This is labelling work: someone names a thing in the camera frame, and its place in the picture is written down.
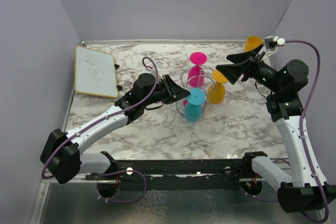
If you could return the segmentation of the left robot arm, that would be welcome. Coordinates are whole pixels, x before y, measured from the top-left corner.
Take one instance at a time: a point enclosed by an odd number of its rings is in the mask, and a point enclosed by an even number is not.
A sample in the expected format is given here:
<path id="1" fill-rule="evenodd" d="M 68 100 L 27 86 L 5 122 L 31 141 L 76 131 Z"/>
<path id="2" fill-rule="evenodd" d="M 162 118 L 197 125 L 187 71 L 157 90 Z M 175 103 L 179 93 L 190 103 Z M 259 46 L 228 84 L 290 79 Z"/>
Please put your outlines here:
<path id="1" fill-rule="evenodd" d="M 40 156 L 43 170 L 48 170 L 50 178 L 55 178 L 59 184 L 85 173 L 98 173 L 104 179 L 112 178 L 116 172 L 114 159 L 107 152 L 85 155 L 85 150 L 109 133 L 137 120 L 149 109 L 149 105 L 172 104 L 189 94 L 169 75 L 160 81 L 149 73 L 139 75 L 132 89 L 105 113 L 68 132 L 53 130 Z"/>

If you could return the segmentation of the blue wine glass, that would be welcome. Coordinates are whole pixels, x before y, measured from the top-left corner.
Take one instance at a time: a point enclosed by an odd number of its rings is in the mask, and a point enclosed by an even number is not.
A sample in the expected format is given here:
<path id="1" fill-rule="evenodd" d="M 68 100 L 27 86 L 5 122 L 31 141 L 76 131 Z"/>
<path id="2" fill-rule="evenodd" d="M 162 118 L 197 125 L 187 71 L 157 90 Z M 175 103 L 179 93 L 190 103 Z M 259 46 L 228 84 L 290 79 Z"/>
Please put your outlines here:
<path id="1" fill-rule="evenodd" d="M 196 122 L 202 117 L 203 104 L 206 100 L 206 94 L 203 89 L 192 88 L 190 95 L 186 97 L 187 104 L 184 107 L 183 116 L 187 121 Z"/>

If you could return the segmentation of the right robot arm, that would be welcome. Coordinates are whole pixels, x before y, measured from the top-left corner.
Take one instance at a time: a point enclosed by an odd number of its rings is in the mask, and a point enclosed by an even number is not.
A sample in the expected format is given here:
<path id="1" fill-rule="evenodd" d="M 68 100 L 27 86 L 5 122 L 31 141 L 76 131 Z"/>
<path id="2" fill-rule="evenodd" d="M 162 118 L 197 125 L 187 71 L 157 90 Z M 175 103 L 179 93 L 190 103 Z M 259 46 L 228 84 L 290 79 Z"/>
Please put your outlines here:
<path id="1" fill-rule="evenodd" d="M 277 193 L 286 213 L 326 209 L 335 199 L 335 186 L 323 175 L 308 137 L 305 106 L 298 92 L 308 84 L 309 67 L 301 60 L 289 61 L 280 70 L 264 63 L 266 47 L 229 55 L 229 64 L 217 65 L 231 84 L 252 78 L 271 91 L 267 111 L 271 115 L 289 158 L 291 174 L 275 165 L 264 152 L 244 155 L 241 171 L 246 177 L 260 175 Z"/>

